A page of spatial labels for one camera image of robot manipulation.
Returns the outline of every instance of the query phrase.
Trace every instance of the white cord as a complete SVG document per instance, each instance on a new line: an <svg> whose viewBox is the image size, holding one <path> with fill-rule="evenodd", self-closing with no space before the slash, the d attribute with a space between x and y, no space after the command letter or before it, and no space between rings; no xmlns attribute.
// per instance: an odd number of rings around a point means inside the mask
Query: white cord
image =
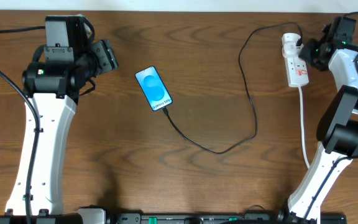
<svg viewBox="0 0 358 224"><path fill-rule="evenodd" d="M302 138L302 153L303 153L303 158L305 160L305 164L307 166L307 168L309 169L310 165L309 165L309 161L308 161L308 156L306 154L306 143L305 143L305 126L303 124L303 96L302 96L302 87L298 86L299 89L299 102L300 102L300 106L301 106L301 138Z"/></svg>

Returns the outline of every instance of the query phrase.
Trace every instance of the white wall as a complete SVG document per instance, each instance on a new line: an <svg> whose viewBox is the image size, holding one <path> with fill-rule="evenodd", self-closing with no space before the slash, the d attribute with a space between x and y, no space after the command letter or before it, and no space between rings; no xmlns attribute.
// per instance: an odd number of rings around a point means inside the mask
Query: white wall
<svg viewBox="0 0 358 224"><path fill-rule="evenodd" d="M351 12L358 11L358 0L0 0L0 9Z"/></svg>

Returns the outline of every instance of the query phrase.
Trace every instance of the smartphone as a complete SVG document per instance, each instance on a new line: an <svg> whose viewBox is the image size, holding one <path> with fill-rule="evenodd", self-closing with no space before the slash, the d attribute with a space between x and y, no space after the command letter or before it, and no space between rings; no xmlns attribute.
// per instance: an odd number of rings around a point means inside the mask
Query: smartphone
<svg viewBox="0 0 358 224"><path fill-rule="evenodd" d="M154 66L136 73L135 77L153 111L172 103L172 98Z"/></svg>

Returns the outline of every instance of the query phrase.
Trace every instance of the power outlet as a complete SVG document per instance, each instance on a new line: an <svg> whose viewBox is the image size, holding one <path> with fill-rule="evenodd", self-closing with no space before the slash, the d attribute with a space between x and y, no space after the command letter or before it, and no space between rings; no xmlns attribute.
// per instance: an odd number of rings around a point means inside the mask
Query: power outlet
<svg viewBox="0 0 358 224"><path fill-rule="evenodd" d="M288 86L298 87L309 83L308 69L306 62L298 57L303 45L297 47L298 34L287 33L282 37L282 53L285 59L287 70Z"/></svg>

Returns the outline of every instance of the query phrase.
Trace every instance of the wooden table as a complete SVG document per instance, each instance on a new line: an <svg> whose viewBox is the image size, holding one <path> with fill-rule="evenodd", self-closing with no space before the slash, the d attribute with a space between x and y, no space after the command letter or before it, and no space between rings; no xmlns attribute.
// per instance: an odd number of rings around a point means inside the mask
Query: wooden table
<svg viewBox="0 0 358 224"><path fill-rule="evenodd" d="M60 11L0 11L0 29L39 26ZM174 104L170 115L190 138L216 151L249 137L254 119L237 64L241 46L256 28L296 21L305 41L320 38L334 14L81 12L109 39L118 71L97 78L82 96L71 124L63 170L65 210L89 204L145 213L238 212L253 204L278 210L298 187L306 167L300 141L299 97L289 88L281 36L295 26L256 33L242 63L256 106L259 132L249 143L216 156L203 152L152 112L134 74L158 68ZM354 40L358 43L358 23ZM21 86L21 74L45 31L0 35L0 69ZM330 72L309 69L305 86L308 157L316 127L336 94ZM25 110L0 78L0 214L16 179ZM323 204L358 223L358 161L348 167Z"/></svg>

